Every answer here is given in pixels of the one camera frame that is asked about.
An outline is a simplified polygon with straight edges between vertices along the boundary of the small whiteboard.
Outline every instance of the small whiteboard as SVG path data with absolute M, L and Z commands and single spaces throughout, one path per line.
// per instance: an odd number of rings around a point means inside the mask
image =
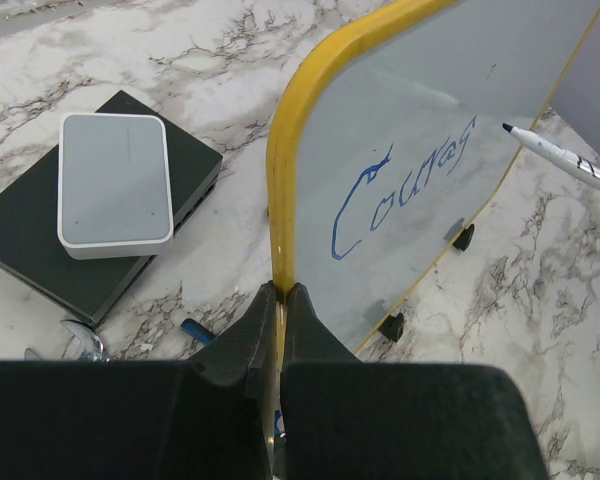
M 267 150 L 274 281 L 349 349 L 488 202 L 600 0 L 403 0 L 325 39 Z

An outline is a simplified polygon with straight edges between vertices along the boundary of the white marble countertop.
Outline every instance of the white marble countertop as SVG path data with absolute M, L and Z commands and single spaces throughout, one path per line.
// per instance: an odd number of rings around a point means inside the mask
M 148 0 L 100 7 L 0 39 L 0 192 L 58 141 L 59 119 L 119 89 L 224 155 L 218 187 L 99 332 L 116 358 L 182 358 L 178 328 L 216 333 L 271 277 L 265 146 L 281 92 L 329 32 L 382 1 Z M 538 131 L 595 159 L 558 116 Z M 553 478 L 600 478 L 600 194 L 523 153 L 365 360 L 499 366 L 527 403 Z M 67 314 L 0 270 L 0 358 L 68 356 Z

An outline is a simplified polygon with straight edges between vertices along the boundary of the handwritten word courag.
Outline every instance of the handwritten word courag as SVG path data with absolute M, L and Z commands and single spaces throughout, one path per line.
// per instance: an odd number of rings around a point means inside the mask
M 404 207 L 409 203 L 413 197 L 420 194 L 429 184 L 429 178 L 431 177 L 431 173 L 435 166 L 438 167 L 439 170 L 446 168 L 448 164 L 451 164 L 451 167 L 447 170 L 447 176 L 450 175 L 453 170 L 456 168 L 460 160 L 462 159 L 462 154 L 464 153 L 464 149 L 469 142 L 469 137 L 471 136 L 471 132 L 476 126 L 476 117 L 474 116 L 469 124 L 465 127 L 462 135 L 460 135 L 460 139 L 456 142 L 455 140 L 449 142 L 451 140 L 451 135 L 447 137 L 444 143 L 436 148 L 429 158 L 427 158 L 418 170 L 418 173 L 415 175 L 413 179 L 413 184 L 411 184 L 411 180 L 414 176 L 414 170 L 411 170 L 407 175 L 407 178 L 404 179 L 400 189 L 396 189 L 391 192 L 388 196 L 382 198 L 380 203 L 375 209 L 373 214 L 373 218 L 371 219 L 371 224 L 369 225 L 369 231 L 375 232 L 378 227 L 384 222 L 385 218 L 394 207 L 394 204 L 397 202 L 400 207 Z M 378 176 L 378 172 L 381 168 L 391 162 L 391 152 L 393 150 L 393 144 L 389 147 L 389 151 L 382 159 L 380 163 L 375 165 L 371 165 L 368 168 L 365 168 L 360 176 L 356 180 L 356 183 L 353 184 L 351 191 L 349 191 L 347 198 L 345 199 L 342 207 L 338 211 L 336 218 L 333 222 L 333 232 L 331 234 L 331 256 L 336 260 L 342 260 L 344 257 L 349 255 L 354 248 L 356 248 L 361 242 L 362 239 L 356 240 L 353 244 L 348 247 L 340 247 L 338 248 L 338 225 L 340 222 L 340 217 L 345 212 L 351 199 L 358 187 L 362 185 L 369 185 L 372 183 L 376 177 Z

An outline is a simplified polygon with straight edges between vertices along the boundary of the yellow whiteboard frame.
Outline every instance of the yellow whiteboard frame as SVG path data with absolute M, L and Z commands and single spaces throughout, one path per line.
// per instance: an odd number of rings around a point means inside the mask
M 296 154 L 307 119 L 318 98 L 331 80 L 356 57 L 415 27 L 438 12 L 459 3 L 459 1 L 397 0 L 370 13 L 336 30 L 320 42 L 302 62 L 289 85 L 287 85 L 273 118 L 266 155 L 273 282 L 283 298 L 286 298 L 295 283 Z M 558 81 L 551 90 L 542 109 L 538 112 L 533 122 L 534 126 L 549 105 L 549 100 L 562 82 L 565 73 L 569 70 L 599 15 L 600 7 L 558 77 Z M 471 217 L 467 225 L 472 223 L 492 200 L 511 170 L 519 152 L 520 149 L 513 156 L 504 175 L 487 201 Z M 409 286 L 402 298 L 378 322 L 355 351 L 358 351 L 382 325 L 382 322 L 404 302 L 415 286 L 420 283 L 422 278 L 440 260 L 440 257 L 453 245 L 456 238 L 457 236 L 440 252 L 440 255 L 436 257 L 413 285 Z

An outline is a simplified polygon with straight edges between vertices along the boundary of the whiteboard marker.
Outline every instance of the whiteboard marker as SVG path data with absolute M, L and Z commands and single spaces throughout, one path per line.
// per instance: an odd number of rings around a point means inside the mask
M 583 181 L 590 187 L 600 190 L 600 167 L 594 167 L 586 158 L 561 148 L 529 130 L 512 127 L 506 123 L 502 127 L 509 132 L 523 147 L 549 160 L 556 167 L 569 175 Z

